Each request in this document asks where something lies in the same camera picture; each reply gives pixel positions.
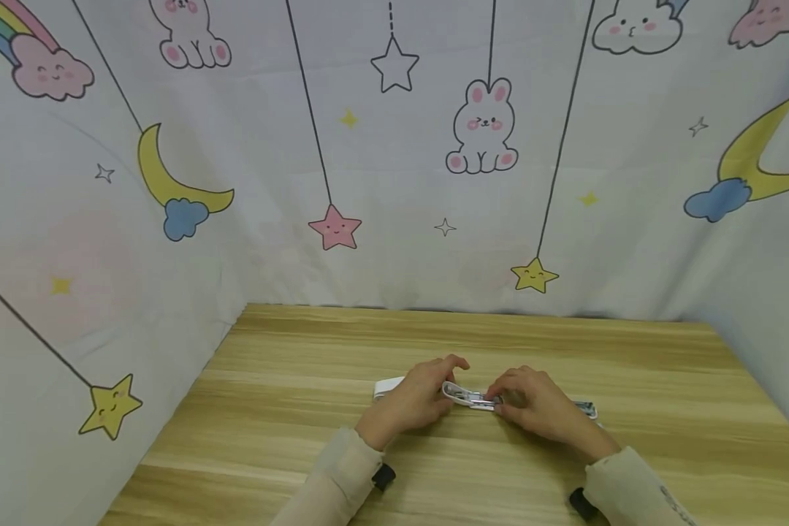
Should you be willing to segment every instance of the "rainbow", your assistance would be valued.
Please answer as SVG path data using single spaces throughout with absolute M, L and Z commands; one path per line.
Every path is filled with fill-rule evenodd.
M 0 0 L 0 54 L 13 66 L 19 66 L 18 57 L 12 51 L 12 38 L 16 34 L 30 34 L 55 52 L 58 43 L 44 24 L 22 4 L 20 0 Z

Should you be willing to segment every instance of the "fabric wall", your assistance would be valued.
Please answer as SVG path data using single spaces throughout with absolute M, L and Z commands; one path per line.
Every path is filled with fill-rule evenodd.
M 789 416 L 789 0 L 658 2 L 0 0 L 0 525 L 245 301 L 708 321 Z

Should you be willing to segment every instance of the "yellow crescent moon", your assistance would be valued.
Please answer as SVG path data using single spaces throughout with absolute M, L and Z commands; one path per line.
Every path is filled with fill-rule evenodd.
M 719 181 L 742 179 L 751 188 L 749 201 L 789 192 L 789 173 L 772 173 L 760 168 L 760 156 L 788 113 L 789 99 L 749 124 L 733 139 L 722 155 Z
M 153 124 L 140 135 L 137 144 L 137 161 L 140 174 L 146 183 L 149 193 L 161 206 L 166 206 L 170 199 L 187 199 L 191 203 L 205 204 L 212 214 L 227 209 L 234 200 L 234 190 L 225 192 L 209 192 L 179 183 L 169 175 L 158 151 L 158 130 L 161 123 Z

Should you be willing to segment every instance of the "wooden table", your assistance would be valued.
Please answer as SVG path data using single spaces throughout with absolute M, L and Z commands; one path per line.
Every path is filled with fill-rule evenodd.
M 374 381 L 450 352 L 462 386 L 528 364 L 594 400 L 700 525 L 789 525 L 789 424 L 706 325 L 274 305 L 245 310 L 101 524 L 267 525 Z M 352 524 L 582 525 L 582 464 L 487 412 L 457 406 L 387 462 Z

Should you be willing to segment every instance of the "yellow star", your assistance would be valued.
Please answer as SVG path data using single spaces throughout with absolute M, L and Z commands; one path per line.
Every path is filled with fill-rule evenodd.
M 547 282 L 557 278 L 556 273 L 544 270 L 541 260 L 534 258 L 526 267 L 512 267 L 511 271 L 517 275 L 516 290 L 532 287 L 540 293 L 546 293 Z
M 91 399 L 94 400 L 94 412 L 85 420 L 85 424 L 79 430 L 79 434 L 99 430 L 105 430 L 108 438 L 117 439 L 120 433 L 120 425 L 123 417 L 132 411 L 136 411 L 141 405 L 140 400 L 132 397 L 131 381 L 133 375 L 127 375 L 116 386 L 111 389 L 105 387 L 92 386 Z
M 354 129 L 354 124 L 357 123 L 357 118 L 354 117 L 354 114 L 351 113 L 350 107 L 345 108 L 345 116 L 340 118 L 339 121 L 344 122 L 347 124 L 347 127 L 350 129 Z
M 53 282 L 53 289 L 50 290 L 50 294 L 69 294 L 70 293 L 70 283 L 73 282 L 73 278 L 57 278 L 56 276 L 50 276 L 51 281 Z
M 599 198 L 597 198 L 596 195 L 593 194 L 593 192 L 588 192 L 586 196 L 577 197 L 576 199 L 584 203 L 584 208 L 587 208 L 590 205 L 594 205 L 599 200 Z

